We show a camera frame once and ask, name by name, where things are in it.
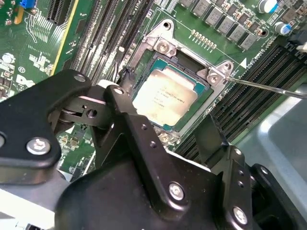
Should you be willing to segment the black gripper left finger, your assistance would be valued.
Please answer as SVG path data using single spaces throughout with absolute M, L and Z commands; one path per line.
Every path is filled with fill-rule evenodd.
M 43 184 L 52 177 L 61 149 L 55 130 L 64 127 L 59 115 L 78 102 L 92 84 L 81 73 L 68 69 L 32 86 L 0 104 L 0 183 L 10 187 Z M 173 161 L 156 136 L 149 120 L 136 112 L 127 93 L 111 85 L 102 99 L 91 102 L 97 111 L 86 122 L 98 135 L 96 166 L 111 167 L 130 157 L 145 186 L 151 205 L 161 213 L 185 213 L 188 195 L 171 193 L 170 185 L 183 183 Z

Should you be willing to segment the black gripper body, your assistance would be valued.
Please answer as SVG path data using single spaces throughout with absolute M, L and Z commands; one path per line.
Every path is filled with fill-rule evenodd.
M 225 230 L 220 176 L 171 152 L 191 205 L 179 219 L 154 210 L 130 157 L 79 178 L 61 195 L 57 230 Z

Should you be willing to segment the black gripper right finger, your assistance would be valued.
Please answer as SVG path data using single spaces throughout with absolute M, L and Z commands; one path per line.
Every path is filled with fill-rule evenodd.
M 194 131 L 201 162 L 221 180 L 213 218 L 219 230 L 305 230 L 307 222 L 272 173 L 231 145 L 214 117 Z

